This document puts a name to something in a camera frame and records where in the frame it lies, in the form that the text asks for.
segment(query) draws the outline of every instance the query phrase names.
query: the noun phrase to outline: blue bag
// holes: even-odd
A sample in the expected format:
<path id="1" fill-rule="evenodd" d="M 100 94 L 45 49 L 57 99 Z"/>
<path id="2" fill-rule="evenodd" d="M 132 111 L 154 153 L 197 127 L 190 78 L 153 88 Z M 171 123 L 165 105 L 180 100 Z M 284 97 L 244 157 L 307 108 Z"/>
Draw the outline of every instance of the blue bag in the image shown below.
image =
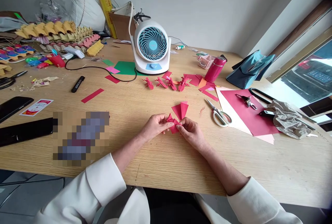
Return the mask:
<path id="1" fill-rule="evenodd" d="M 226 80 L 241 89 L 246 89 L 254 81 L 262 79 L 275 57 L 276 55 L 264 56 L 260 50 L 257 50 L 234 65 L 232 67 L 234 71 L 226 77 Z"/>

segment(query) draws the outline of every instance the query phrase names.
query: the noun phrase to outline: white fan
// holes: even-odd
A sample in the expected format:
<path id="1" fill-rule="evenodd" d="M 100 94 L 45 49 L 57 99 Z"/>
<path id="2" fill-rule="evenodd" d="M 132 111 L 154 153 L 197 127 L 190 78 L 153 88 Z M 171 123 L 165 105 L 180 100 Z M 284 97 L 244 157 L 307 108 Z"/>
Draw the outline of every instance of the white fan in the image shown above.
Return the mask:
<path id="1" fill-rule="evenodd" d="M 130 39 L 138 72 L 158 75 L 168 70 L 171 38 L 160 24 L 145 20 L 138 25 L 135 37 L 130 36 Z"/>

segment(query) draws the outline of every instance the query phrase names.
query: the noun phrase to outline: smartphone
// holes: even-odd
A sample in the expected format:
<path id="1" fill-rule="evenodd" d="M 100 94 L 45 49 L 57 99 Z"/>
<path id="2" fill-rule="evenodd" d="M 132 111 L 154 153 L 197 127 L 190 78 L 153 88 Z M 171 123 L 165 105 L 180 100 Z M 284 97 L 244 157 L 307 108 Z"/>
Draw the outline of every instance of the smartphone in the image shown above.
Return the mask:
<path id="1" fill-rule="evenodd" d="M 5 103 L 2 103 L 0 105 L 0 123 L 8 119 L 10 116 L 14 115 L 23 107 L 29 105 L 33 101 L 33 98 L 17 96 L 11 98 Z"/>
<path id="2" fill-rule="evenodd" d="M 50 135 L 53 133 L 53 122 L 57 125 L 57 120 L 48 118 L 0 128 L 0 147 Z"/>

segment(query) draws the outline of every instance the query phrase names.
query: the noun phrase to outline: car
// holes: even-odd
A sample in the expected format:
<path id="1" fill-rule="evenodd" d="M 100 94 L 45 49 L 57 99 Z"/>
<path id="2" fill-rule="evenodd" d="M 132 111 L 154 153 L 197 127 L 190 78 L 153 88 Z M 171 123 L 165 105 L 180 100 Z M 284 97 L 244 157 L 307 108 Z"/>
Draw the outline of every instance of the car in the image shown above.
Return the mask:
<path id="1" fill-rule="evenodd" d="M 281 80 L 310 103 L 325 98 L 332 94 L 332 58 L 309 57 Z"/>

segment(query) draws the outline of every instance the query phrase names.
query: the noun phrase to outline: white sleeve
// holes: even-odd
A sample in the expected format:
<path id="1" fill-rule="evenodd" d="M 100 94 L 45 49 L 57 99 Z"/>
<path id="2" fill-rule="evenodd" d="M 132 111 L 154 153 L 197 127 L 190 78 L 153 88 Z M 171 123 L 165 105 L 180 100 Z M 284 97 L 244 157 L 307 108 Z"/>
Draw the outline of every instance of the white sleeve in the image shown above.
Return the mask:
<path id="1" fill-rule="evenodd" d="M 227 196 L 228 202 L 239 222 L 246 223 L 291 223 L 300 224 L 294 214 L 287 213 L 254 178 L 235 195 Z"/>
<path id="2" fill-rule="evenodd" d="M 98 209 L 125 189 L 123 177 L 108 154 L 75 177 L 36 214 L 34 223 L 92 223 Z"/>

